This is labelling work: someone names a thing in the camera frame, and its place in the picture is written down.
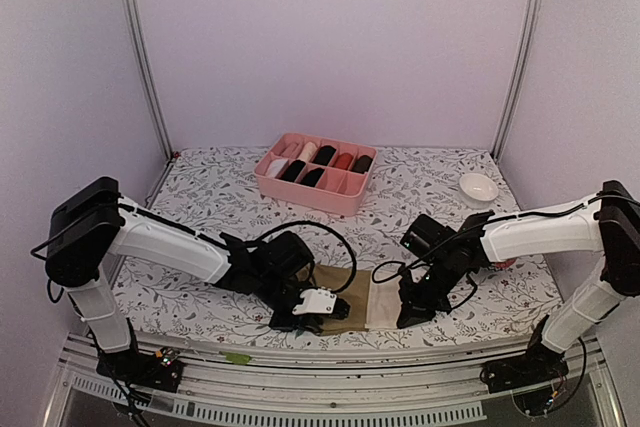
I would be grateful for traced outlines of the black underwear white trim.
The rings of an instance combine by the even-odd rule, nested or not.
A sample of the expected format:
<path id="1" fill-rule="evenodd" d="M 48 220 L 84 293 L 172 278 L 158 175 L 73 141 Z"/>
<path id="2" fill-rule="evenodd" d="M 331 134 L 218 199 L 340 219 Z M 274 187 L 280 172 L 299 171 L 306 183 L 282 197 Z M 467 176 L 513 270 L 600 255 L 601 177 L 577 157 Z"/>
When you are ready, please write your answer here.
<path id="1" fill-rule="evenodd" d="M 323 168 L 314 168 L 309 170 L 305 176 L 301 179 L 300 184 L 308 187 L 315 187 L 325 170 Z"/>

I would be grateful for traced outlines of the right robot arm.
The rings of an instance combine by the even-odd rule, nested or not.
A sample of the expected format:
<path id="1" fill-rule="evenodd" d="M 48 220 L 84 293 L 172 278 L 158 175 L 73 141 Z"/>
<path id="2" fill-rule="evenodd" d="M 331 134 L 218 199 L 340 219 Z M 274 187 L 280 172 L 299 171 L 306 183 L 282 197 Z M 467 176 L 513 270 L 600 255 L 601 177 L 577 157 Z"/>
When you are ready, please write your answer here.
<path id="1" fill-rule="evenodd" d="M 624 300 L 639 294 L 639 202 L 618 181 L 577 201 L 509 214 L 486 211 L 458 229 L 421 214 L 401 239 L 415 261 L 399 267 L 398 328 L 453 311 L 449 295 L 459 281 L 491 265 L 522 257 L 592 253 L 586 280 L 536 327 L 517 362 L 517 374 L 537 383 L 586 331 Z"/>

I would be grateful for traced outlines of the pink divided storage box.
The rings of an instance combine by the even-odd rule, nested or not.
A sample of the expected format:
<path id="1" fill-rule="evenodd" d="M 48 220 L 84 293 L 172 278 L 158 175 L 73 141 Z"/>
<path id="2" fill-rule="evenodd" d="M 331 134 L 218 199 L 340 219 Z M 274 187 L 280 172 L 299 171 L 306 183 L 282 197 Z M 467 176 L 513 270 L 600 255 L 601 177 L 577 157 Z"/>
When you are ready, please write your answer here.
<path id="1" fill-rule="evenodd" d="M 353 216 L 371 179 L 374 147 L 285 133 L 254 168 L 261 194 L 316 210 Z"/>

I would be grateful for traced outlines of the khaki underwear cream waistband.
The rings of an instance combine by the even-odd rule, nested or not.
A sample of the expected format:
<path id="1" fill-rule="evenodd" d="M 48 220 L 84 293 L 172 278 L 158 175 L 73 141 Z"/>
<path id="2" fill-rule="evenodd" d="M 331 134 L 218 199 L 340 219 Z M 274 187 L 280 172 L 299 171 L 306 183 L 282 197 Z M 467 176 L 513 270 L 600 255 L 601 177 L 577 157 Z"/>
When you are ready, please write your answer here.
<path id="1" fill-rule="evenodd" d="M 355 279 L 339 297 L 350 305 L 346 319 L 324 317 L 320 336 L 393 330 L 401 311 L 399 280 L 383 284 L 371 281 L 371 272 L 359 270 Z"/>

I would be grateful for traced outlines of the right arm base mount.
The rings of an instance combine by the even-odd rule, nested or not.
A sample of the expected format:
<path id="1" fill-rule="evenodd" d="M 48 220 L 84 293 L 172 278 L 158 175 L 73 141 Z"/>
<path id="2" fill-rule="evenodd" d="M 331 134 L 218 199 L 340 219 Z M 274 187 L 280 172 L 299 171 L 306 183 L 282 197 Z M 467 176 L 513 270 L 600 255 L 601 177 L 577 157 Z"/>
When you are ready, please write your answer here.
<path id="1" fill-rule="evenodd" d="M 479 379 L 490 393 L 514 391 L 545 383 L 543 388 L 512 396 L 518 411 L 529 417 L 539 417 L 549 414 L 555 406 L 568 373 L 568 365 L 562 353 L 556 353 L 535 342 L 523 354 L 484 363 Z"/>

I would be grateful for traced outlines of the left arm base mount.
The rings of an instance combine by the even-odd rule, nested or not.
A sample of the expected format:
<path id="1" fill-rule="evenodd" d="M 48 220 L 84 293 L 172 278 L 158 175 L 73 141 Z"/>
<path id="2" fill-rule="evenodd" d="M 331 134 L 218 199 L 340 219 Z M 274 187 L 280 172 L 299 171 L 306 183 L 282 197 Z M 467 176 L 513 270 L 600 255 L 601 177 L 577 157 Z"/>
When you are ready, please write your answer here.
<path id="1" fill-rule="evenodd" d="M 179 354 L 170 347 L 153 354 L 143 353 L 134 345 L 118 353 L 100 353 L 96 372 L 125 384 L 176 393 L 184 369 Z"/>

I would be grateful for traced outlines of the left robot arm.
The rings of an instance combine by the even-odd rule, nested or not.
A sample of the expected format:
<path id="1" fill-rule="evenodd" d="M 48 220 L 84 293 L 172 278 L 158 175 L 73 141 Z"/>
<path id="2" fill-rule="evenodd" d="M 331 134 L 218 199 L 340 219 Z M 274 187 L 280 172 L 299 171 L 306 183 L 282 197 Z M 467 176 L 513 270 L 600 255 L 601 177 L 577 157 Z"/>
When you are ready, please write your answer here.
<path id="1" fill-rule="evenodd" d="M 135 347 L 133 329 L 103 278 L 107 255 L 133 257 L 188 274 L 216 288 L 253 295 L 272 311 L 270 327 L 319 334 L 327 318 L 342 320 L 350 306 L 340 293 L 318 287 L 310 248 L 278 226 L 254 240 L 222 233 L 212 238 L 171 221 L 124 196 L 119 183 L 100 177 L 60 204 L 47 239 L 30 254 L 43 261 L 49 281 L 75 303 L 111 366 L 128 381 L 148 373 L 148 359 Z"/>

